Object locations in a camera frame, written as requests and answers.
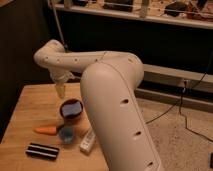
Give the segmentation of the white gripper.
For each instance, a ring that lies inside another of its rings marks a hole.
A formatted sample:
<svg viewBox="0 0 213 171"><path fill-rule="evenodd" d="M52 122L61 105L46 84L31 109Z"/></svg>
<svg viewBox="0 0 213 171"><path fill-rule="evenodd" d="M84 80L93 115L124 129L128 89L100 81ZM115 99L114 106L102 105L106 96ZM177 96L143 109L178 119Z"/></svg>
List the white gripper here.
<svg viewBox="0 0 213 171"><path fill-rule="evenodd" d="M50 77L56 84L55 89L59 98L63 99L65 97L65 85L70 79L74 79L75 76L67 70L63 69L50 69Z"/></svg>

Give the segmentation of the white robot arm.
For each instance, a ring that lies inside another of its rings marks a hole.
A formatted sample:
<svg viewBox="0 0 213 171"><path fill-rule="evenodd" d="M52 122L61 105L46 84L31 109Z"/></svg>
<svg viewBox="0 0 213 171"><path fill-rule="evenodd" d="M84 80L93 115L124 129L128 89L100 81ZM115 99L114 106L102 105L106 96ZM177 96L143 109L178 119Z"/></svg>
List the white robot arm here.
<svg viewBox="0 0 213 171"><path fill-rule="evenodd" d="M144 77L136 55L67 52L59 41L50 40L34 60L59 84L74 72L82 75L81 98L109 171L164 171L134 94Z"/></svg>

